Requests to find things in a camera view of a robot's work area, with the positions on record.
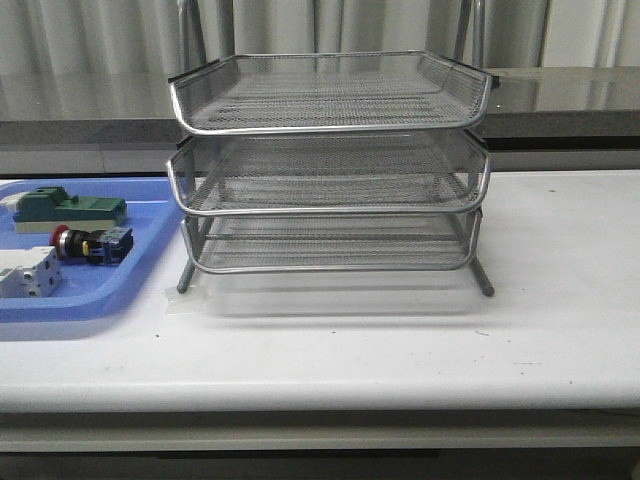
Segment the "silver mesh tray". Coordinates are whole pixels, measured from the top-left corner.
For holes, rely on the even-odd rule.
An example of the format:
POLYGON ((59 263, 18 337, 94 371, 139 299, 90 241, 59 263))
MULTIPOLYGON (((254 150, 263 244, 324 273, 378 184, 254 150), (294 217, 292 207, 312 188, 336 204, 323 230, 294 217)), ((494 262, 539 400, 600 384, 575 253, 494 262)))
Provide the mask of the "silver mesh tray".
POLYGON ((167 163, 178 205, 199 216, 460 213, 490 178, 464 130, 192 138, 167 163))
POLYGON ((467 128, 498 86, 425 51, 238 54, 169 81, 175 116, 196 136, 467 128))
POLYGON ((202 272, 449 271, 476 255, 482 214, 187 216, 202 272))

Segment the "red emergency stop button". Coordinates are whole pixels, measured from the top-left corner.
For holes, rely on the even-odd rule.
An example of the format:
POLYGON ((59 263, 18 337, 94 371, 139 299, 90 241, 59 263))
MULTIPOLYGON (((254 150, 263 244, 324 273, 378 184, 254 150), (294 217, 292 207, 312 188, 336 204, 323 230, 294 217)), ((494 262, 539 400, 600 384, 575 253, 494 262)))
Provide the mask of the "red emergency stop button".
POLYGON ((106 230, 83 231, 59 225, 51 234, 49 245, 61 259, 83 259, 93 265, 121 263, 134 246, 132 230, 112 227, 106 230))

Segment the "white component in blue tray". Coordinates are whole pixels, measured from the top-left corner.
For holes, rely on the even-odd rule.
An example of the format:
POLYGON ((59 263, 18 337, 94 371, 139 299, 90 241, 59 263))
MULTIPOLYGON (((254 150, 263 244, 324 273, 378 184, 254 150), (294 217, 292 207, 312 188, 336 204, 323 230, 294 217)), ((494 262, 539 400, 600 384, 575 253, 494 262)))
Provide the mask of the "white component in blue tray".
POLYGON ((15 212, 18 208, 20 200, 24 195, 25 192, 18 192, 12 195, 5 196, 0 200, 0 206, 7 211, 15 212))

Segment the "silver rack frame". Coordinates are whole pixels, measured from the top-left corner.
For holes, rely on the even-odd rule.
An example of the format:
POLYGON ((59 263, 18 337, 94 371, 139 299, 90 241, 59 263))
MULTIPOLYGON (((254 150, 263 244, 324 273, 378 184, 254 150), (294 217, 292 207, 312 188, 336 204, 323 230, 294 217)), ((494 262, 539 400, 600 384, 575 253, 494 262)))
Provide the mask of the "silver rack frame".
MULTIPOLYGON (((191 49, 194 49, 197 64, 204 64, 206 47, 201 23, 199 4, 197 1, 179 0, 178 26, 179 26, 179 67, 184 72, 192 67, 191 49)), ((485 2, 462 1, 458 17, 458 26, 454 45, 454 58, 461 60, 464 53, 469 17, 473 14, 472 21, 472 64, 482 67, 484 63, 484 27, 485 27, 485 2)), ((469 268, 483 295, 492 297, 495 289, 489 280, 484 268, 477 257, 473 258, 469 268)))

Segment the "grey background counter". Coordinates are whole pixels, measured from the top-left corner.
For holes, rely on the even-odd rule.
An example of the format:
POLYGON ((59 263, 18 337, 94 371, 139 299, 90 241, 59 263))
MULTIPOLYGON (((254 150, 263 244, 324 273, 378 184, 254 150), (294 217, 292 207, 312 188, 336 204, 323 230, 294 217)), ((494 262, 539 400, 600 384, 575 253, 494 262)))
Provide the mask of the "grey background counter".
MULTIPOLYGON (((635 169, 635 67, 503 68, 477 132, 497 171, 635 169)), ((163 74, 1 80, 1 175, 161 175, 182 133, 163 74)))

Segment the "green and beige switch block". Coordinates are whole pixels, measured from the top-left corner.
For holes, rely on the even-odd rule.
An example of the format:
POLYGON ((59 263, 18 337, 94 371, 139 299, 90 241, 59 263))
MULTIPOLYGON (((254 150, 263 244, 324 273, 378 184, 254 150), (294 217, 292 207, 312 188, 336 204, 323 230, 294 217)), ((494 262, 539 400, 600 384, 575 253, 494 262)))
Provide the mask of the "green and beige switch block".
POLYGON ((119 197, 70 195, 62 186, 39 187, 16 203, 18 233, 50 233, 60 225, 76 230, 107 229, 122 225, 128 207, 119 197))

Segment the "blue plastic tray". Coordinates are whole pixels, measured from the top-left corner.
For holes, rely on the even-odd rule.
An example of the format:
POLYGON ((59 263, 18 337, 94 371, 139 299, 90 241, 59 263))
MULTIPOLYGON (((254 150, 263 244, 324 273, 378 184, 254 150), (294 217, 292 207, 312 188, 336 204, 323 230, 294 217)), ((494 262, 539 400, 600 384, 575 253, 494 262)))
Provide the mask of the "blue plastic tray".
POLYGON ((181 213, 165 177, 39 178, 1 187, 6 197, 43 186, 62 186, 71 195, 120 197, 128 206, 126 226, 134 247, 118 265, 62 263, 62 281, 49 297, 1 301, 1 339, 62 340, 101 331, 125 312, 178 230, 181 213))

